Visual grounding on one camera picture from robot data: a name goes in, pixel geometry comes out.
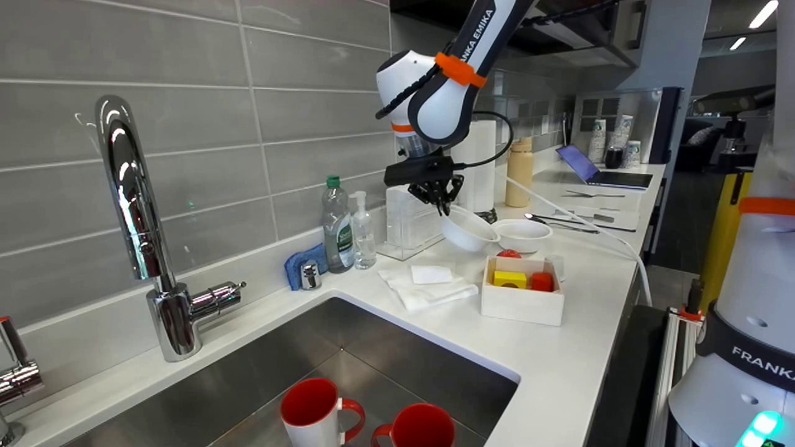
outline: yellow item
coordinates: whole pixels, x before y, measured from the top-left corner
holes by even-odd
[[[515,140],[506,153],[506,176],[529,188],[531,183],[531,135]],[[511,180],[505,185],[505,206],[527,209],[529,193],[516,188]]]
[[[503,287],[527,287],[527,276],[521,271],[494,271],[493,282]]]
[[[731,250],[735,248],[735,239],[741,227],[741,199],[749,196],[751,179],[754,179],[751,173],[727,173],[722,180],[722,191],[720,191],[720,200],[719,200],[716,221],[711,230],[711,242],[705,248],[705,261],[703,261],[703,292],[698,303],[698,308],[703,311],[720,296]]]

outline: cable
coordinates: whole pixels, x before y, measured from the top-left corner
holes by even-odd
[[[483,159],[483,162],[473,162],[473,163],[453,163],[453,168],[475,168],[475,165],[493,163],[493,162],[498,162],[499,157],[505,157],[505,150],[511,149],[511,143],[515,143],[515,123],[511,123],[511,119],[506,119],[505,114],[493,111],[493,108],[477,108],[477,111],[473,111],[473,117],[494,117],[494,119],[505,122],[505,123],[506,123],[506,140],[505,140],[505,145],[503,145],[494,157]]]
[[[529,196],[535,196],[535,199],[544,200],[544,204],[547,204],[547,206],[552,206],[555,210],[559,210],[559,212],[565,212],[565,215],[575,219],[576,224],[587,226],[588,230],[596,230],[596,234],[602,234],[602,235],[607,235],[607,239],[619,241],[619,242],[627,248],[627,252],[631,252],[631,255],[633,255],[633,261],[638,263],[642,282],[643,282],[643,297],[647,297],[647,304],[649,304],[649,308],[654,308],[654,297],[650,297],[650,286],[649,286],[649,271],[647,271],[647,263],[643,263],[643,257],[633,250],[633,245],[629,245],[629,241],[619,239],[616,234],[607,234],[607,230],[602,230],[602,227],[600,227],[600,226],[595,226],[588,219],[581,219],[578,212],[572,212],[570,209],[565,209],[565,206],[559,206],[559,204],[549,200],[547,196],[541,196],[541,193],[537,193],[537,191],[527,188],[524,183],[515,180],[511,176],[505,176],[505,179],[506,179],[509,183],[515,183],[516,188],[521,188],[524,193],[529,193]]]

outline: ceiling light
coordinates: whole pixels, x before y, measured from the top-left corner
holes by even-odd
[[[737,37],[737,40],[731,44],[731,51],[737,50],[744,41],[745,41],[745,37]]]
[[[768,4],[762,4],[762,10],[751,20],[751,30],[757,30],[768,21],[768,18],[778,10],[778,0],[768,0]]]

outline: ceiling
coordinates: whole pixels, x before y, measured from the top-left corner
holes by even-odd
[[[703,37],[703,57],[775,50],[775,15],[760,30],[749,30],[749,21],[765,3],[768,0],[714,0],[711,21]],[[731,51],[731,44],[737,37],[745,37],[744,46]]]
[[[749,21],[762,10],[765,3],[768,0],[714,0],[705,37],[714,40],[741,37],[749,32],[775,32],[775,15],[760,30],[749,30]]]

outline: paper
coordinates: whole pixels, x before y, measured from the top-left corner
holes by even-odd
[[[416,282],[449,282],[453,271],[445,265],[412,265]]]
[[[377,276],[393,287],[393,292],[400,297],[400,303],[411,313],[419,313],[419,311],[437,308],[454,299],[468,299],[480,292],[475,282],[468,282],[453,276],[449,268],[443,268],[443,271],[419,268],[419,276],[429,276],[429,277],[449,276],[449,281],[443,281],[443,282],[416,282],[412,271],[416,268],[406,268],[406,265],[377,271]]]

